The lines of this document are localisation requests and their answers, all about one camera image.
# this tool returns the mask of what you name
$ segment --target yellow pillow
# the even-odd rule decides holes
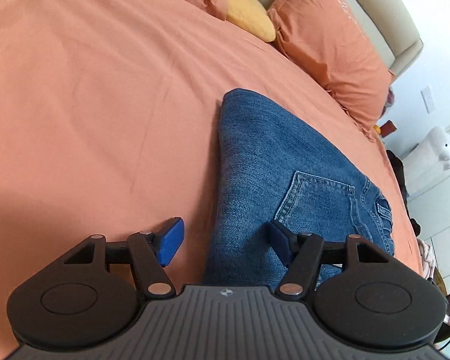
[[[273,42],[277,35],[267,11],[258,0],[227,0],[226,19],[264,42]]]

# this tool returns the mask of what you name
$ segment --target black cable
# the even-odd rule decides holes
[[[444,345],[444,346],[442,346],[439,350],[444,350],[447,346],[448,346],[448,344],[450,344],[450,339],[447,341],[447,343]]]

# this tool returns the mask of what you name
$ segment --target headboard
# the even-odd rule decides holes
[[[259,0],[268,8],[274,0]],[[402,0],[346,0],[356,19],[397,76],[423,49],[419,31]]]

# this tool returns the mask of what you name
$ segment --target denim pocket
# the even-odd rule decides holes
[[[354,233],[371,239],[360,225],[354,193],[351,185],[296,171],[275,219],[294,233],[318,234],[326,241],[344,242]]]
[[[377,210],[377,224],[379,226],[379,232],[383,240],[385,251],[390,254],[390,256],[393,256],[395,254],[395,244],[392,239],[392,227],[394,223],[390,205],[382,193],[380,193],[375,200],[375,209]]]

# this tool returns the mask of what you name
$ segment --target black circular motor housing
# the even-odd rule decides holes
[[[109,274],[104,259],[66,260],[64,255],[51,263],[8,299],[8,319],[21,342],[44,350],[90,347],[119,333],[137,314],[135,289]]]
[[[325,281],[313,307],[331,332],[375,349],[432,342],[446,312],[432,283],[392,260],[358,263]]]

